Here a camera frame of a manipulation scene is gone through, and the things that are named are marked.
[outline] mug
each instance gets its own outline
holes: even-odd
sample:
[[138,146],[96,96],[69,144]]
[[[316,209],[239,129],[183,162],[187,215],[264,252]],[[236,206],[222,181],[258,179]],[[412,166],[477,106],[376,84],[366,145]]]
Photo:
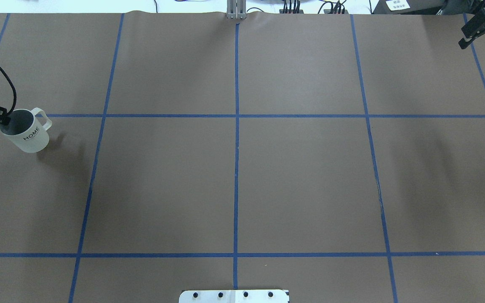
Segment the mug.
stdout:
[[[35,117],[39,113],[46,119],[44,125]],[[10,122],[8,125],[0,124],[0,131],[21,150],[36,153],[48,145],[50,137],[46,131],[52,126],[52,120],[48,119],[42,109],[15,109],[8,116]]]

